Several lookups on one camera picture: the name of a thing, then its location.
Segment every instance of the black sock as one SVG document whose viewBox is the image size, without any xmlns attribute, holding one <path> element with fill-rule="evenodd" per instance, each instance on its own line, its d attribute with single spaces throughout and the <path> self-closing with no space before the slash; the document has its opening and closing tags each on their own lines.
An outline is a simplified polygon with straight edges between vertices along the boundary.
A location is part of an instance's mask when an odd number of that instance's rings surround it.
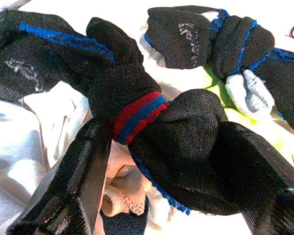
<svg viewBox="0 0 294 235">
<path fill-rule="evenodd" d="M 148 217 L 149 201 L 145 199 L 145 212 L 141 215 L 134 213 L 119 213 L 113 217 L 105 216 L 100 212 L 103 220 L 105 235 L 143 235 L 145 233 Z"/>
<path fill-rule="evenodd" d="M 49 91 L 75 74 L 58 58 L 50 43 L 20 30 L 21 24 L 70 30 L 60 17 L 20 11 L 0 11 L 0 99 L 16 101 Z"/>
<path fill-rule="evenodd" d="M 202 13 L 205 8 L 195 6 L 185 7 L 160 7 L 148 10 L 147 41 L 166 60 L 168 68 L 190 69 L 190 47 L 179 46 L 180 50 L 168 49 L 166 44 L 180 45 L 185 42 L 185 37 L 176 33 L 176 25 L 180 19 L 188 19 L 196 24 L 193 31 L 205 32 L 207 20 L 195 12 Z M 199 65 L 212 63 L 213 72 L 224 82 L 229 75 L 251 69 L 255 75 L 265 81 L 265 85 L 275 99 L 277 109 L 286 118 L 294 129 L 294 53 L 274 48 L 274 37 L 263 29 L 256 21 L 249 17 L 222 15 L 210 24 L 210 41 L 212 51 L 207 51 L 206 44 L 200 44 L 199 48 L 206 52 L 202 55 L 207 60 Z M 170 19 L 169 27 L 162 26 Z M 207 38 L 207 33 L 201 33 L 202 38 Z"/>
<path fill-rule="evenodd" d="M 7 235 L 92 234 L 111 147 L 110 125 L 91 119 L 41 180 Z"/>
<path fill-rule="evenodd" d="M 203 16 L 179 8 L 148 10 L 145 39 L 166 60 L 167 68 L 192 69 L 206 64 L 210 56 L 210 22 Z"/>
<path fill-rule="evenodd" d="M 263 137 L 221 122 L 209 162 L 253 234 L 294 234 L 294 168 Z"/>
<path fill-rule="evenodd" d="M 238 209 L 226 184 L 208 162 L 223 120 L 227 118 L 215 94 L 189 90 L 170 102 L 128 147 L 138 167 L 141 161 L 151 180 L 178 202 L 205 213 L 233 214 Z"/>
</svg>

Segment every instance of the yellow fabric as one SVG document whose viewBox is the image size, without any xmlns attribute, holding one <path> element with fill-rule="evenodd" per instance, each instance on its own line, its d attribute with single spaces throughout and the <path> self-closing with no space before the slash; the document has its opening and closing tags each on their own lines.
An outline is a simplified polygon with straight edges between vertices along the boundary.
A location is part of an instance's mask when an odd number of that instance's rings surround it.
<svg viewBox="0 0 294 235">
<path fill-rule="evenodd" d="M 200 88 L 207 89 L 219 97 L 229 121 L 237 122 L 264 137 L 294 166 L 294 135 L 292 133 L 277 124 L 271 116 L 256 121 L 241 114 L 228 96 L 224 83 L 213 74 L 211 66 L 206 66 L 203 77 L 200 79 L 203 79 L 203 86 Z"/>
</svg>

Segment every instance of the worn sock fabric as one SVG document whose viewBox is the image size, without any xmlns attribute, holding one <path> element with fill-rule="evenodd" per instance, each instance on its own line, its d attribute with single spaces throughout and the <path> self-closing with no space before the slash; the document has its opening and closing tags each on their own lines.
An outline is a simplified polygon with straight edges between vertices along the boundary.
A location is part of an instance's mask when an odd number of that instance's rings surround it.
<svg viewBox="0 0 294 235">
<path fill-rule="evenodd" d="M 50 27 L 47 23 L 39 25 L 38 21 L 39 19 L 44 21 L 48 16 L 41 14 L 35 16 L 35 13 L 0 12 L 1 36 L 9 35 L 3 32 L 10 32 L 10 34 L 13 32 L 16 38 L 22 35 L 29 40 L 31 38 L 44 40 L 51 48 L 53 57 L 59 61 L 58 64 L 64 64 L 67 73 L 71 74 L 69 78 L 65 76 L 63 80 L 88 97 L 94 117 L 111 123 L 112 135 L 116 141 L 129 144 L 133 155 L 139 155 L 136 160 L 142 159 L 143 166 L 147 166 L 150 176 L 152 176 L 149 179 L 152 180 L 155 177 L 154 183 L 158 184 L 158 188 L 162 188 L 162 193 L 168 198 L 170 204 L 186 213 L 190 212 L 190 208 L 217 214 L 238 212 L 235 204 L 231 202 L 231 196 L 227 195 L 222 179 L 219 179 L 207 164 L 204 164 L 209 155 L 209 149 L 216 138 L 218 122 L 225 118 L 224 110 L 215 95 L 205 91 L 193 91 L 181 96 L 184 98 L 174 102 L 175 104 L 179 103 L 178 111 L 171 108 L 171 116 L 166 116 L 166 123 L 157 131 L 166 136 L 163 138 L 168 139 L 170 135 L 173 135 L 180 136 L 182 140 L 187 136 L 185 130 L 192 128 L 192 123 L 197 123 L 193 132 L 190 133 L 198 137 L 194 136 L 190 139 L 198 139 L 201 140 L 200 142 L 180 145 L 178 141 L 167 142 L 160 138 L 158 145 L 163 147 L 162 150 L 157 150 L 157 154 L 150 155 L 148 154 L 151 152 L 149 148 L 154 148 L 154 145 L 150 145 L 149 139 L 153 139 L 153 137 L 139 138 L 139 133 L 153 125 L 159 126 L 155 121 L 162 120 L 161 114 L 171 105 L 160 94 L 160 87 L 144 71 L 143 56 L 139 52 L 136 42 L 115 25 L 99 18 L 90 20 L 86 29 L 87 37 L 85 37 L 72 31 L 70 27 L 66 27 L 66 24 L 55 16 L 51 16 L 51 18 L 56 18 L 60 22 L 55 21 Z M 12 87 L 13 90 L 18 89 L 17 84 L 15 86 Z M 201 105 L 209 107 L 206 113 L 192 117 L 195 114 L 194 108 L 190 108 L 189 114 L 183 111 L 185 97 L 191 96 L 195 98 L 194 103 L 197 107 Z M 200 102 L 201 99 L 206 100 L 207 104 Z M 201 116 L 205 118 L 205 122 L 200 120 Z M 177 121 L 177 118 L 188 121 L 178 121 L 172 125 Z M 205 131 L 195 131 L 199 125 L 203 126 Z M 139 143 L 148 146 L 148 148 L 139 147 Z M 167 149 L 172 149 L 172 152 L 165 154 Z M 175 154 L 173 157 L 175 160 L 172 162 L 169 161 L 170 154 Z M 157 167 L 150 165 L 151 159 Z M 196 171 L 189 171 L 188 166 Z M 167 169 L 166 176 L 170 176 L 170 178 L 161 181 L 163 169 Z M 191 192 L 191 198 L 185 197 L 186 192 Z"/>
<path fill-rule="evenodd" d="M 0 10 L 0 99 L 17 101 L 25 95 L 49 91 L 74 74 L 55 63 L 49 43 L 19 31 L 20 22 L 34 21 L 42 27 L 70 26 L 54 15 Z"/>
<path fill-rule="evenodd" d="M 205 8 L 195 6 L 156 7 L 148 10 L 148 29 L 145 38 L 157 51 L 161 52 L 168 68 L 191 69 L 189 64 L 200 66 L 206 63 L 213 65 L 214 73 L 226 81 L 228 76 L 250 69 L 261 80 L 275 100 L 275 105 L 294 129 L 294 53 L 274 48 L 273 35 L 259 26 L 256 20 L 249 17 L 229 16 L 226 11 L 215 9 L 219 15 L 210 24 L 210 33 L 206 27 L 208 20 L 200 14 Z M 171 18 L 169 27 L 161 27 Z M 174 41 L 176 45 L 186 40 L 186 35 L 178 35 L 175 29 L 181 23 L 196 21 L 192 32 L 201 32 L 196 37 L 199 48 L 204 52 L 197 54 L 205 61 L 191 63 L 192 56 L 185 56 L 192 47 L 184 46 L 172 49 L 167 47 Z"/>
<path fill-rule="evenodd" d="M 195 9 L 194 13 L 183 9 L 148 10 L 145 40 L 165 57 L 167 68 L 192 69 L 206 64 L 210 55 L 210 22 Z"/>
<path fill-rule="evenodd" d="M 233 189 L 252 234 L 294 234 L 294 168 L 264 138 L 222 122 L 209 161 Z"/>
</svg>

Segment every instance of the sock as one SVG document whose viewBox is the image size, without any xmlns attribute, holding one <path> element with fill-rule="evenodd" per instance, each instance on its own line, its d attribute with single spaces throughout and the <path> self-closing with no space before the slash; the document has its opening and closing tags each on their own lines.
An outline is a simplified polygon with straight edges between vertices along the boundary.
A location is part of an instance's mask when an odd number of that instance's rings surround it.
<svg viewBox="0 0 294 235">
<path fill-rule="evenodd" d="M 129 151 L 161 193 L 204 213 L 236 213 L 226 185 L 208 163 L 222 120 L 227 118 L 215 94 L 189 90 L 133 139 Z"/>
<path fill-rule="evenodd" d="M 179 19 L 187 19 L 191 22 L 196 19 L 197 23 L 194 24 L 193 31 L 204 32 L 203 27 L 206 27 L 204 22 L 207 20 L 199 16 L 204 10 L 205 8 L 202 10 L 201 7 L 194 6 L 149 9 L 148 30 L 145 38 L 152 47 L 164 55 L 166 67 L 191 68 L 188 65 L 191 57 L 185 56 L 185 53 L 190 51 L 190 47 L 179 47 L 183 50 L 182 52 L 167 49 L 164 45 L 171 41 L 174 41 L 176 45 L 185 41 L 182 35 L 175 33 L 176 30 L 173 27 L 179 23 Z M 272 34 L 259 26 L 255 20 L 249 17 L 229 16 L 224 10 L 217 11 L 220 12 L 218 18 L 210 24 L 209 39 L 212 50 L 207 51 L 206 44 L 200 44 L 199 48 L 206 53 L 203 58 L 207 60 L 197 66 L 211 63 L 214 74 L 224 82 L 228 76 L 245 69 L 252 70 L 257 77 L 265 81 L 265 86 L 274 98 L 278 110 L 294 129 L 294 53 L 274 48 Z M 172 15 L 171 12 L 175 15 L 169 23 L 172 26 L 158 26 L 162 25 L 162 22 L 167 22 L 167 17 Z M 201 42 L 202 38 L 206 39 L 207 34 L 201 33 L 198 42 Z"/>
<path fill-rule="evenodd" d="M 265 81 L 277 109 L 294 129 L 294 53 L 275 48 L 250 69 Z"/>
<path fill-rule="evenodd" d="M 204 16 L 167 7 L 151 8 L 148 14 L 145 40 L 165 57 L 167 68 L 192 69 L 206 64 L 211 43 L 210 22 Z"/>
<path fill-rule="evenodd" d="M 58 81 L 74 77 L 57 58 L 49 43 L 20 32 L 20 22 L 34 21 L 39 26 L 68 24 L 53 15 L 0 10 L 0 99 L 17 101 L 25 95 L 47 92 Z"/>
<path fill-rule="evenodd" d="M 225 88 L 242 114 L 261 120 L 271 113 L 274 99 L 263 81 L 251 70 L 228 76 Z"/>
<path fill-rule="evenodd" d="M 221 122 L 209 161 L 253 234 L 294 234 L 294 168 L 264 138 Z"/>
</svg>

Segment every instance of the white fabric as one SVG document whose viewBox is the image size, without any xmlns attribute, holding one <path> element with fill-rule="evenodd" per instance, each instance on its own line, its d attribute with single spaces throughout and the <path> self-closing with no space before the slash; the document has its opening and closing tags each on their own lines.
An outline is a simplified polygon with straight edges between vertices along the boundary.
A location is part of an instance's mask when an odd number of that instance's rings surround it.
<svg viewBox="0 0 294 235">
<path fill-rule="evenodd" d="M 12 6 L 13 2 L 16 1 L 0 0 L 2 5 Z M 255 0 L 248 7 L 245 2 L 234 0 L 202 0 L 200 3 L 197 0 L 123 0 L 114 1 L 113 4 L 111 1 L 92 0 L 32 0 L 21 10 L 57 14 L 82 34 L 85 33 L 91 17 L 101 17 L 115 23 L 138 41 L 141 36 L 139 29 L 147 20 L 148 8 L 191 4 L 224 8 L 231 15 L 237 14 L 240 17 L 251 16 L 274 33 L 277 47 L 294 51 L 294 44 L 283 36 L 288 34 L 294 24 L 294 0 L 289 0 L 288 4 L 275 2 L 272 11 L 268 11 L 272 8 L 272 3 L 263 0 Z M 162 84 L 164 95 L 168 99 L 173 99 L 188 89 L 203 87 L 199 79 L 202 67 L 194 70 L 161 68 L 154 60 L 148 59 L 147 51 L 140 49 L 145 57 L 144 66 L 147 72 Z M 28 96 L 20 104 L 0 101 L 0 199 L 1 205 L 6 205 L 1 211 L 9 212 L 0 218 L 0 235 L 21 212 L 40 179 L 64 154 L 78 129 L 90 117 L 87 99 L 65 83 L 57 84 L 49 93 Z M 131 158 L 126 147 L 115 144 L 112 147 L 110 157 L 121 156 L 120 165 L 132 165 L 128 164 Z M 250 234 L 240 214 L 207 216 L 193 211 L 187 216 L 170 207 L 167 200 L 150 183 L 144 184 L 139 180 L 136 182 L 141 184 L 149 198 L 145 232 L 147 235 Z M 102 222 L 99 217 L 97 228 L 102 228 L 100 221 Z"/>
<path fill-rule="evenodd" d="M 149 182 L 142 176 L 128 152 L 123 152 L 112 142 L 106 184 L 101 206 L 106 216 L 118 213 L 141 215 L 145 211 L 144 186 Z"/>
</svg>

